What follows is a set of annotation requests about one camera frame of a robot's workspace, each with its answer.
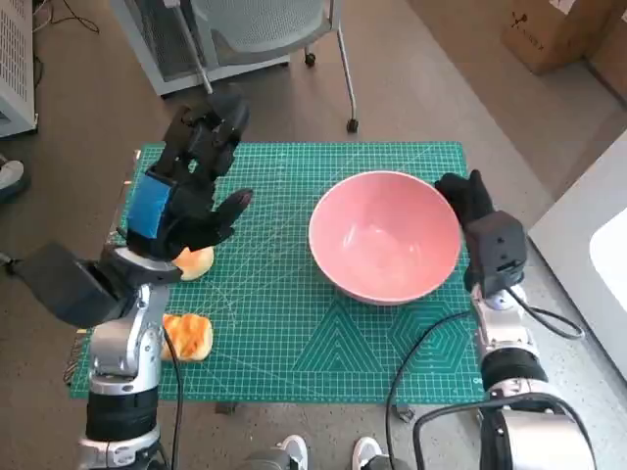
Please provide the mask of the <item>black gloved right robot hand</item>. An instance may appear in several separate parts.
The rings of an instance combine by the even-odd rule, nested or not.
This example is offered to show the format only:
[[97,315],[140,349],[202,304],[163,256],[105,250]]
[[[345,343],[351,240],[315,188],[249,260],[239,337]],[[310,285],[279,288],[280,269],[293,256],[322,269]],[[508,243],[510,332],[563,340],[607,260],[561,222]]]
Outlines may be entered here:
[[495,211],[478,169],[470,172],[467,178],[451,172],[445,173],[434,186],[453,208],[462,229]]

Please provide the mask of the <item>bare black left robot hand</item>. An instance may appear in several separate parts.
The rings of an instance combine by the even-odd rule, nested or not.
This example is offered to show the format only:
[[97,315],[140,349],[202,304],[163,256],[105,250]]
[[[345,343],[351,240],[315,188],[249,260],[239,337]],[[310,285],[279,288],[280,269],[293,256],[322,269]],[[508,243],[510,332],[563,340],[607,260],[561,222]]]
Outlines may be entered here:
[[228,85],[175,113],[165,147],[138,180],[126,216],[127,246],[142,257],[176,259],[184,249],[214,247],[233,233],[253,190],[243,188],[215,205],[217,180],[234,163],[250,117],[241,91]]

